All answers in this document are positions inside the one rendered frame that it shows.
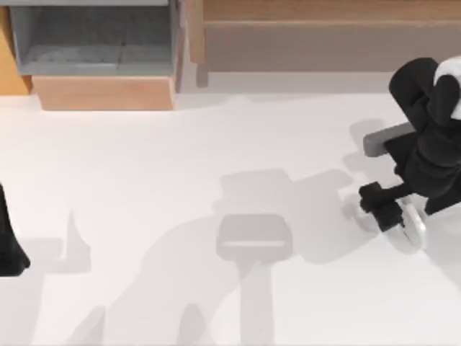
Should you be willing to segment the pale grey rounded box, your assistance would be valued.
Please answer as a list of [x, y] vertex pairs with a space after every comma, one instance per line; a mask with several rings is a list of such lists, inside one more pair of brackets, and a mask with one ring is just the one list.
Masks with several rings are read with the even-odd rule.
[[382, 130], [368, 133], [364, 136], [362, 144], [366, 157], [379, 157], [385, 155], [387, 150], [384, 147], [386, 141], [404, 136], [414, 132], [410, 123], [401, 123]]

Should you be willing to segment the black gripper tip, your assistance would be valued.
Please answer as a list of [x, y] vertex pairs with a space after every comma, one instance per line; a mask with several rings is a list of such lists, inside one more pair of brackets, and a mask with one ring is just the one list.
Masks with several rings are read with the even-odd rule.
[[14, 234], [4, 188], [0, 184], [0, 278], [18, 277], [30, 265], [29, 257]]

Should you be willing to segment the wooden open shelf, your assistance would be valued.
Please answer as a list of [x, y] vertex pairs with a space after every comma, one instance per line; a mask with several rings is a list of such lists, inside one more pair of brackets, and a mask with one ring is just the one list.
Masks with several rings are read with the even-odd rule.
[[461, 0], [184, 0], [201, 74], [387, 72], [461, 53]]

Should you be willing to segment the white cup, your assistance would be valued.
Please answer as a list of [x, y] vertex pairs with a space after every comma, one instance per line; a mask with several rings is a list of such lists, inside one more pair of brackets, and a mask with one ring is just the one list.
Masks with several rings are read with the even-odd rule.
[[402, 210], [402, 221], [387, 231], [382, 231], [375, 217], [371, 213], [365, 213], [359, 203], [352, 205], [352, 218], [361, 229], [383, 236], [399, 252], [415, 254], [424, 251], [428, 231], [422, 212], [409, 198], [400, 199], [396, 203]]

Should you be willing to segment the wooden cupboard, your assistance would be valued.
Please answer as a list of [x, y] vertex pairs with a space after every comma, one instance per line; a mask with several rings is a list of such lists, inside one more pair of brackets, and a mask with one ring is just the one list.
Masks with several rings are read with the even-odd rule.
[[21, 76], [17, 69], [9, 7], [0, 6], [0, 96], [26, 96], [31, 91], [31, 76]]

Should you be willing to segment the pale wooden drawer front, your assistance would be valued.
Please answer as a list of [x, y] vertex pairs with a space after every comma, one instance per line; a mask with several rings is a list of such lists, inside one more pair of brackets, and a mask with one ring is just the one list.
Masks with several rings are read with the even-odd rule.
[[38, 76], [32, 83], [44, 110], [172, 110], [173, 76]]

